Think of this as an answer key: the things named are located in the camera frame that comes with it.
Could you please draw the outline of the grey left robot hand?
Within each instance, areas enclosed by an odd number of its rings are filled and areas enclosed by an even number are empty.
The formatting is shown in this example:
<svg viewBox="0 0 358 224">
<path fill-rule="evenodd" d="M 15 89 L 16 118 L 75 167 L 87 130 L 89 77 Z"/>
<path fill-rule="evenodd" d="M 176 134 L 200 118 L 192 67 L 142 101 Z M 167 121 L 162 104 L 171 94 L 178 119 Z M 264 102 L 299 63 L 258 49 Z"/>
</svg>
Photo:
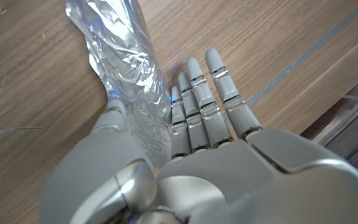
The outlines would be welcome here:
<svg viewBox="0 0 358 224">
<path fill-rule="evenodd" d="M 358 223 L 358 170 L 328 149 L 265 129 L 215 49 L 172 88 L 172 157 L 154 174 L 111 102 L 57 165 L 40 223 Z"/>
</svg>

